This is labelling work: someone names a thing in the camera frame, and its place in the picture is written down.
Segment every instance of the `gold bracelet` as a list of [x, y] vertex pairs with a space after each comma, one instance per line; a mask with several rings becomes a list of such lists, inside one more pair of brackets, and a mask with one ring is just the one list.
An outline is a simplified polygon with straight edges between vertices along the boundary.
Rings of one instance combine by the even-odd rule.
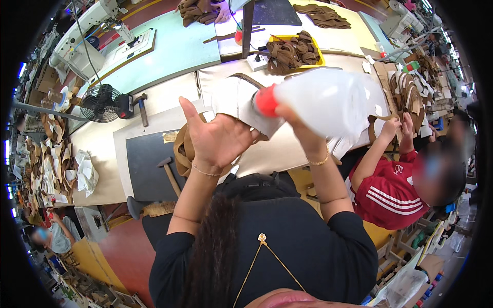
[[310, 164], [310, 166], [321, 166], [321, 165], [325, 164], [325, 162], [329, 159], [329, 156], [330, 156], [329, 146], [327, 145], [327, 156], [325, 157], [325, 159], [323, 161], [314, 163], [308, 158], [308, 156], [306, 156], [306, 158], [307, 158], [308, 164]]
[[200, 171], [198, 168], [197, 168], [197, 165], [192, 163], [192, 168], [197, 170], [198, 172], [202, 173], [202, 174], [205, 174], [205, 175], [210, 175], [210, 176], [221, 176], [221, 174], [212, 174], [212, 173], [207, 173], [207, 172], [203, 172], [203, 171]]

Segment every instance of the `gold necklace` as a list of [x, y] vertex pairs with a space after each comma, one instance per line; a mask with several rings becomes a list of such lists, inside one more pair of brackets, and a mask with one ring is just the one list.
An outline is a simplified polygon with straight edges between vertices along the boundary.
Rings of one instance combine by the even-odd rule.
[[270, 250], [270, 252], [272, 252], [272, 254], [274, 255], [274, 257], [276, 257], [276, 259], [279, 261], [279, 263], [282, 265], [282, 267], [284, 267], [284, 269], [291, 275], [291, 277], [293, 277], [294, 281], [296, 281], [296, 283], [300, 286], [300, 288], [306, 292], [305, 288], [301, 285], [301, 283], [298, 281], [298, 279], [296, 279], [294, 277], [294, 275], [287, 269], [286, 265], [284, 265], [284, 263], [279, 259], [279, 257], [272, 251], [272, 249], [267, 245], [267, 236], [263, 233], [259, 234], [258, 235], [258, 240], [260, 242], [260, 245], [258, 246], [258, 249], [257, 249], [257, 253], [255, 253], [255, 257], [253, 258], [253, 261], [250, 265], [250, 268], [248, 269], [248, 273], [246, 274], [246, 277], [245, 277], [245, 280], [243, 280], [243, 284], [242, 284], [242, 287], [240, 288], [240, 290], [238, 291], [238, 295], [236, 296], [236, 299], [235, 299], [235, 303], [233, 304], [233, 308], [235, 308], [236, 306], [236, 302], [238, 301], [238, 298], [240, 297], [240, 293], [242, 292], [243, 290], [243, 287], [245, 286], [245, 282], [247, 281], [247, 278], [248, 278], [248, 275], [250, 275], [250, 271], [251, 271], [251, 268], [253, 267], [253, 263], [255, 263], [255, 260], [257, 259], [257, 255], [258, 255], [258, 252], [260, 251], [260, 248], [262, 246], [265, 246], [267, 247], [267, 249]]

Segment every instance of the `gray shirt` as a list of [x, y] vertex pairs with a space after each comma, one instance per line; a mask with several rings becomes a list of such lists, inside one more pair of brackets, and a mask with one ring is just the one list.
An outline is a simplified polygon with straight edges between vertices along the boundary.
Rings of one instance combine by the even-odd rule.
[[[70, 231], [75, 241], [80, 241], [79, 232], [77, 231], [73, 221], [68, 216], [65, 216], [62, 219], [62, 222]], [[54, 222], [48, 230], [53, 233], [53, 240], [51, 242], [51, 250], [53, 252], [66, 253], [72, 248], [70, 239], [65, 236], [65, 232], [63, 232], [62, 227], [60, 227], [58, 223]]]

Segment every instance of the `white sewing machine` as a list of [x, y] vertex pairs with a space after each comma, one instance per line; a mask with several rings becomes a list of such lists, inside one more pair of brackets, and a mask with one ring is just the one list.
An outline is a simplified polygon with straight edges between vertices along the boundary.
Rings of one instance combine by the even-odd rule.
[[387, 37], [405, 43], [410, 35], [402, 32], [408, 26], [413, 26], [417, 32], [421, 32], [424, 29], [423, 24], [405, 6], [396, 0], [390, 0], [388, 4], [392, 9], [392, 13], [380, 24], [380, 28]]
[[[142, 55], [141, 50], [148, 52], [150, 49], [147, 47], [149, 42], [153, 46], [155, 30], [149, 29], [141, 35], [135, 36], [123, 22], [116, 19], [118, 12], [116, 0], [100, 0], [88, 8], [79, 18], [81, 31], [77, 26], [77, 22], [70, 27], [53, 50], [53, 54], [49, 59], [49, 65], [54, 68], [60, 62], [66, 63], [79, 77], [93, 83], [92, 80], [95, 77], [94, 71], [97, 73], [102, 70], [104, 72], [110, 71], [115, 66], [124, 65], [125, 61], [131, 61], [133, 57]], [[115, 29], [123, 40], [125, 40], [126, 44], [118, 46], [104, 56], [91, 44], [86, 42], [86, 53], [82, 42], [84, 39], [82, 35], [86, 35], [86, 32], [94, 25], [99, 26], [102, 23]], [[94, 69], [89, 63], [87, 54], [91, 58]]]

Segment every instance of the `red floor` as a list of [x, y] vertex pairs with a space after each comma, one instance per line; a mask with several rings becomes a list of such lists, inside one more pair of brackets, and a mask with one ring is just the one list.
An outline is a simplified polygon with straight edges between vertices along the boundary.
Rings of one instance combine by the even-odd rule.
[[[129, 10], [129, 13], [132, 13], [151, 2], [156, 1], [142, 1], [133, 6]], [[133, 28], [149, 19], [174, 9], [178, 2], [179, 0], [158, 1], [125, 19], [124, 22], [130, 28]], [[380, 1], [377, 5], [371, 4], [373, 7], [376, 7], [379, 12], [354, 0], [344, 0], [343, 2], [348, 9], [363, 11], [379, 20], [385, 19], [385, 15], [380, 12], [386, 12], [387, 0]], [[104, 42], [107, 37], [111, 36], [112, 33], [104, 34], [100, 37], [100, 41]], [[73, 72], [70, 72], [63, 86], [68, 84], [73, 77]], [[108, 237], [99, 243], [99, 247], [109, 265], [127, 290], [132, 294], [137, 292], [147, 307], [154, 307], [149, 294], [148, 280], [155, 252], [145, 235], [141, 220], [131, 220], [111, 229]]]

